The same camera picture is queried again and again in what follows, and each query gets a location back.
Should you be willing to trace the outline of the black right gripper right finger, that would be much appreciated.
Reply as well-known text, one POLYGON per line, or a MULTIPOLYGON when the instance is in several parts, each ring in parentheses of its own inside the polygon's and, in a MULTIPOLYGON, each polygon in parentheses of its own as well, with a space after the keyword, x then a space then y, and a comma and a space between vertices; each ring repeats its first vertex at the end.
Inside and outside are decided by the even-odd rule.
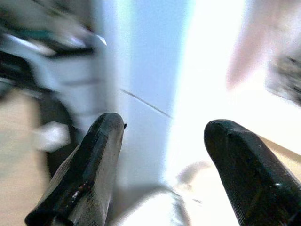
POLYGON ((300 182, 255 133, 213 120, 204 143, 241 226, 301 224, 300 182))

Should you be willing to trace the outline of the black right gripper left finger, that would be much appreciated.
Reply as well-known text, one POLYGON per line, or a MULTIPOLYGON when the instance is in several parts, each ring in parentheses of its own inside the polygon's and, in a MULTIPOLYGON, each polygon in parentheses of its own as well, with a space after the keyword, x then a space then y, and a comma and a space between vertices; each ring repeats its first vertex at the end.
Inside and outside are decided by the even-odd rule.
POLYGON ((25 217, 28 226, 103 226, 124 135, 118 113, 104 113, 59 166, 25 217))

